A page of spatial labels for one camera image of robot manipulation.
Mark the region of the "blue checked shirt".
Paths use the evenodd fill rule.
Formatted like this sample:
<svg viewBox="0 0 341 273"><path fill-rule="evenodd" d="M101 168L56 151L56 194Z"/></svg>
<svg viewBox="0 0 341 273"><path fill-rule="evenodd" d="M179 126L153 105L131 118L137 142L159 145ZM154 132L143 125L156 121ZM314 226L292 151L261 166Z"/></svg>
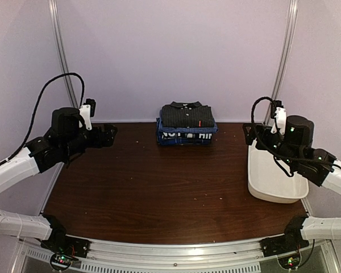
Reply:
<svg viewBox="0 0 341 273"><path fill-rule="evenodd" d="M161 133L191 133L191 134L214 134L218 132L218 126L214 123L213 127L165 127L162 123L161 118L156 118L157 131Z"/></svg>

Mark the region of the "dark blue printed shirt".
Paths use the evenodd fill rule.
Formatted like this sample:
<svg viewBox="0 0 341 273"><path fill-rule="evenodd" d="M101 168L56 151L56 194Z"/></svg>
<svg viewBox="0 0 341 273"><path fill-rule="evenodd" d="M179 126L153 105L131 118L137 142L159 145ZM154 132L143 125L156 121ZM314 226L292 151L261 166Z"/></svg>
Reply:
<svg viewBox="0 0 341 273"><path fill-rule="evenodd" d="M156 129L157 142L162 146L172 145L208 145L212 142L214 134L191 134L191 133L161 133Z"/></svg>

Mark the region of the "dark striped long sleeve shirt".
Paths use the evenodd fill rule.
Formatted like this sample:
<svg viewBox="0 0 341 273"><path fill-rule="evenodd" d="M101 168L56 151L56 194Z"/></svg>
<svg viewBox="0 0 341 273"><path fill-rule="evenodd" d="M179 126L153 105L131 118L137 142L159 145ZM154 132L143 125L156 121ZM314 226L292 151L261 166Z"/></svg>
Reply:
<svg viewBox="0 0 341 273"><path fill-rule="evenodd" d="M172 102L160 110L165 127L214 127L211 107L200 102Z"/></svg>

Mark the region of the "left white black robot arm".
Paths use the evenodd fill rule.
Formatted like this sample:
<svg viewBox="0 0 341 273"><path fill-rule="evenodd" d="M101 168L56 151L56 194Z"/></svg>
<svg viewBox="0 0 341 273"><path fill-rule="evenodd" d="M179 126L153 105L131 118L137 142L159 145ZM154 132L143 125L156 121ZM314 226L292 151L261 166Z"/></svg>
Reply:
<svg viewBox="0 0 341 273"><path fill-rule="evenodd" d="M71 164L88 148L110 147L117 128L93 125L91 105L54 110L44 136L26 142L14 156L0 162L0 194L19 182L44 173L58 163ZM70 248L65 229L53 216L28 216L0 209L0 235L48 240L59 253Z"/></svg>

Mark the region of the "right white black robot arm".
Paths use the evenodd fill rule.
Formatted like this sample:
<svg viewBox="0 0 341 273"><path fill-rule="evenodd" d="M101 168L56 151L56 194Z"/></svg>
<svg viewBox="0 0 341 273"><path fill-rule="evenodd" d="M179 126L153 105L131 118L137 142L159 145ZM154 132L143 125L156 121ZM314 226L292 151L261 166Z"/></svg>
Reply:
<svg viewBox="0 0 341 273"><path fill-rule="evenodd" d="M341 195L341 161L324 149L312 147L312 121L299 115L288 116L283 136L273 134L271 127L261 123L245 123L242 128L246 144L254 143L258 150L283 161L289 167L286 174L297 173L316 186ZM341 217L294 217L280 238L280 246L292 251L301 241L312 239L341 240Z"/></svg>

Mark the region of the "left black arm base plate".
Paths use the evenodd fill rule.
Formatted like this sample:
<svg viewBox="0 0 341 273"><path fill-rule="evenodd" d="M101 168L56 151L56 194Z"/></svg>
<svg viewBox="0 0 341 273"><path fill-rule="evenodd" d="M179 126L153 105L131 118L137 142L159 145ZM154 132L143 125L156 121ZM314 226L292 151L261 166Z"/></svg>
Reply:
<svg viewBox="0 0 341 273"><path fill-rule="evenodd" d="M49 240L40 240L40 246L55 254L64 254L71 258L86 258L90 241L68 235L61 235L59 239L50 238Z"/></svg>

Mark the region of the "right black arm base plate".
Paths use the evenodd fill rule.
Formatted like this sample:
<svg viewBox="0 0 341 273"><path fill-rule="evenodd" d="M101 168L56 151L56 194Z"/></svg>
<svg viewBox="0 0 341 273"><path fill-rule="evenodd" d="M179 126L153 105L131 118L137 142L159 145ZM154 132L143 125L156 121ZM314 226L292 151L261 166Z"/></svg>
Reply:
<svg viewBox="0 0 341 273"><path fill-rule="evenodd" d="M296 252L309 246L309 241L303 240L301 236L292 234L267 237L260 241L264 257Z"/></svg>

